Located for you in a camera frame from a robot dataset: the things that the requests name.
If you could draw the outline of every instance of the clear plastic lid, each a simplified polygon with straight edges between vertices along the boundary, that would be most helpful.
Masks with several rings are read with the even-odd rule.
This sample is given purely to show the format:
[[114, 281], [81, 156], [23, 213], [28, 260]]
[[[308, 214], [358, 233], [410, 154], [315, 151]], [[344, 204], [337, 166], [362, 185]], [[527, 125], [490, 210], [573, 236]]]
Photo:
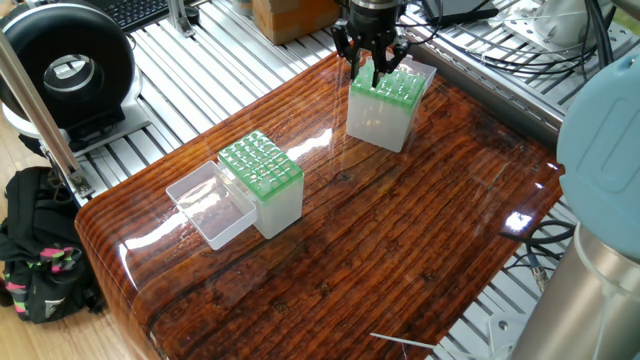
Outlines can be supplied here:
[[255, 204], [213, 161], [169, 186], [167, 194], [213, 250], [258, 219]]

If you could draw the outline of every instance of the white plastic box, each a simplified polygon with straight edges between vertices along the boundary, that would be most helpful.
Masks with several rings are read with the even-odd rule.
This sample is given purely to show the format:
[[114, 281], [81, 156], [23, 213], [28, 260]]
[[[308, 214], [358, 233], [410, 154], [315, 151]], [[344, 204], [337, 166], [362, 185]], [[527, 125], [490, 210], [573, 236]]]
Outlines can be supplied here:
[[167, 194], [213, 250], [258, 219], [256, 206], [213, 161], [169, 186]]
[[256, 205], [254, 224], [271, 239], [302, 216], [304, 173], [262, 132], [256, 130], [220, 152], [221, 167]]
[[262, 132], [220, 151], [167, 188], [214, 250], [252, 224], [271, 239], [302, 216], [304, 173]]
[[347, 134], [400, 152], [436, 69], [405, 59], [375, 88], [371, 86], [373, 71], [373, 62], [368, 59], [351, 84]]

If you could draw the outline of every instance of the white cable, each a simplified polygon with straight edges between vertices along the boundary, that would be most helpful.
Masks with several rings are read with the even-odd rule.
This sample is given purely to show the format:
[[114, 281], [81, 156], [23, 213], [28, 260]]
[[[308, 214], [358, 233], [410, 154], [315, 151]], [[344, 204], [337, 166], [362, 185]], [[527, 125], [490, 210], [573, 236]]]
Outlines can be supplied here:
[[465, 353], [465, 352], [455, 351], [455, 350], [447, 350], [447, 349], [443, 348], [442, 346], [428, 345], [428, 344], [423, 344], [423, 343], [420, 343], [420, 342], [417, 342], [417, 341], [394, 338], [394, 337], [391, 337], [391, 336], [385, 336], [385, 335], [380, 335], [380, 334], [376, 334], [376, 333], [370, 333], [369, 335], [375, 336], [375, 337], [378, 337], [378, 338], [381, 338], [381, 339], [389, 340], [389, 341], [399, 342], [401, 344], [414, 345], [414, 346], [419, 346], [419, 347], [423, 347], [423, 348], [427, 348], [427, 349], [431, 349], [431, 350], [441, 350], [441, 351], [447, 352], [447, 353], [449, 353], [451, 355], [466, 356], [468, 358], [476, 359], [476, 360], [490, 360], [486, 356], [473, 355], [473, 354], [468, 354], [468, 353]]

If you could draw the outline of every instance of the wooden table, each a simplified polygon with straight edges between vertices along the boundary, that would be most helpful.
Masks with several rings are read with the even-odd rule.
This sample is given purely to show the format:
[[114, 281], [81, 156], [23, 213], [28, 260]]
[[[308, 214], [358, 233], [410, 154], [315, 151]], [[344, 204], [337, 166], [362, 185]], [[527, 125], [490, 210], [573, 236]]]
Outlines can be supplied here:
[[[345, 133], [329, 57], [92, 200], [77, 218], [123, 337], [169, 359], [401, 357], [437, 343], [560, 195], [554, 155], [436, 77], [399, 154]], [[302, 218], [212, 251], [165, 189], [260, 129], [303, 168]], [[407, 348], [410, 356], [423, 349]]]

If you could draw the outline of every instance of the metal pole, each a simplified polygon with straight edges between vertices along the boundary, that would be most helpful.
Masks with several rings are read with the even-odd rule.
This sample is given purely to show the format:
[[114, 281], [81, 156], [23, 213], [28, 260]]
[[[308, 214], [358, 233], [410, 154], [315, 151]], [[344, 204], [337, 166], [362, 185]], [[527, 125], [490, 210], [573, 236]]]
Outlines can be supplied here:
[[183, 36], [191, 37], [196, 33], [191, 28], [187, 12], [184, 9], [184, 0], [167, 0], [169, 5], [169, 22]]
[[90, 195], [93, 191], [82, 173], [80, 164], [73, 156], [51, 113], [2, 31], [0, 31], [0, 75], [4, 78], [29, 120], [38, 129], [49, 155], [58, 164], [62, 174], [71, 180], [72, 185], [76, 187], [81, 196]]

